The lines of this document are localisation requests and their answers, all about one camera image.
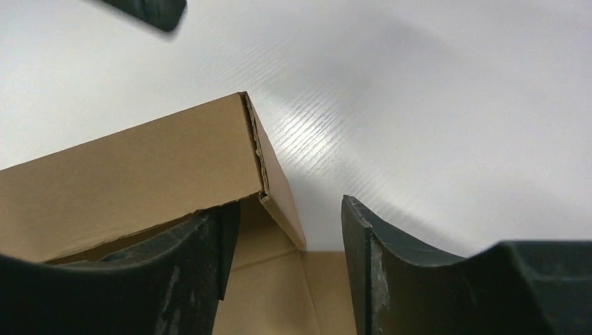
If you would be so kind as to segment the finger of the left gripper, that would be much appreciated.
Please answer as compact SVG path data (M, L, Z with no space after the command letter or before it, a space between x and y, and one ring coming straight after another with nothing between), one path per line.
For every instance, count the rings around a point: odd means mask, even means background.
M172 33L178 27L187 7L187 0L102 0L101 2L165 33Z

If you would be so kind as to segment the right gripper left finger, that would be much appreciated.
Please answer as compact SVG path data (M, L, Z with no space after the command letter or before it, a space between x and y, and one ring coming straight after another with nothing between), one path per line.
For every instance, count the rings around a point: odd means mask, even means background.
M230 275L237 202L97 261L1 257L2 334L211 334Z

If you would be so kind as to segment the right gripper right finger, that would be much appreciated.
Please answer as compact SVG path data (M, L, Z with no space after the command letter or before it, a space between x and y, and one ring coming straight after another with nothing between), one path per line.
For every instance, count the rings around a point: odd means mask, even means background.
M502 241L463 258L349 195L341 225L358 334L591 333L589 241Z

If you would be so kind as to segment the brown cardboard box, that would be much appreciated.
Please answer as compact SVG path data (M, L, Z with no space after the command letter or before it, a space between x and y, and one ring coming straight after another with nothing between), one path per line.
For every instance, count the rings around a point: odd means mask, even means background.
M211 334L354 334L345 255L307 252L292 191L236 93L1 171L1 257L97 261L237 202Z

